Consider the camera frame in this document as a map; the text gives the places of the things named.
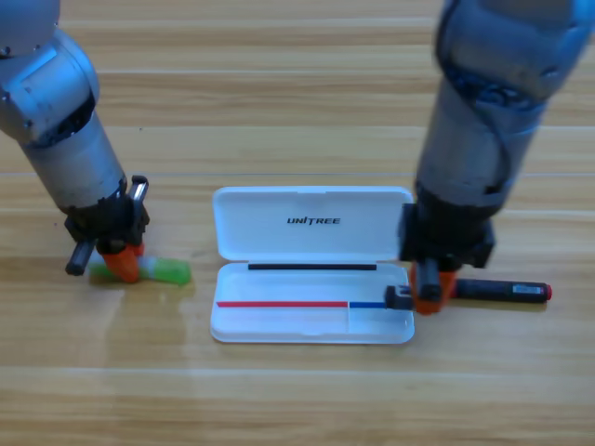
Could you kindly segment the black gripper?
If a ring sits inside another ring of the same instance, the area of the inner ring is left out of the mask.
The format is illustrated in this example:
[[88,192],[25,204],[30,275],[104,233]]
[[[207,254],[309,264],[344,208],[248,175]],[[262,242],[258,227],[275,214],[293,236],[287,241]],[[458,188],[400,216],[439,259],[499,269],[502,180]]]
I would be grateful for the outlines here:
[[502,208],[508,183],[481,188],[480,203],[450,203],[415,183],[416,200],[402,207],[399,258],[414,264],[415,312],[430,316],[449,303],[456,273],[465,265],[483,268],[496,244],[492,217]]
[[143,233],[150,223],[144,199],[149,188],[145,176],[122,179],[115,193],[83,208],[70,206],[64,226],[75,241],[66,265],[69,275],[81,276],[93,252],[103,258],[107,269],[127,283],[139,280],[137,257],[143,256]]

